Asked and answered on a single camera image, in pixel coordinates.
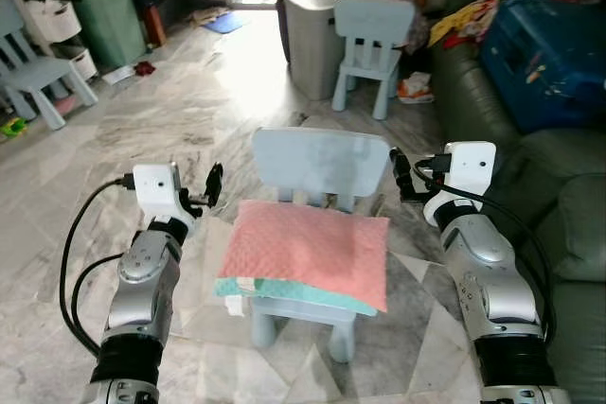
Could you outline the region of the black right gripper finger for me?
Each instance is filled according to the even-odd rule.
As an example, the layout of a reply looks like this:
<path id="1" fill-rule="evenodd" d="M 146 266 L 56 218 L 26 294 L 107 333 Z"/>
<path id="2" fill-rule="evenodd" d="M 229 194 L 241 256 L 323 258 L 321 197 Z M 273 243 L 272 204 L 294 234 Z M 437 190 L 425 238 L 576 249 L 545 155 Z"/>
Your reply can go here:
<path id="1" fill-rule="evenodd" d="M 400 200 L 410 201 L 415 196 L 415 188 L 413 188 L 411 178 L 412 167 L 402 149 L 391 149 L 391 173 L 393 173 L 395 184 L 397 184 Z"/>

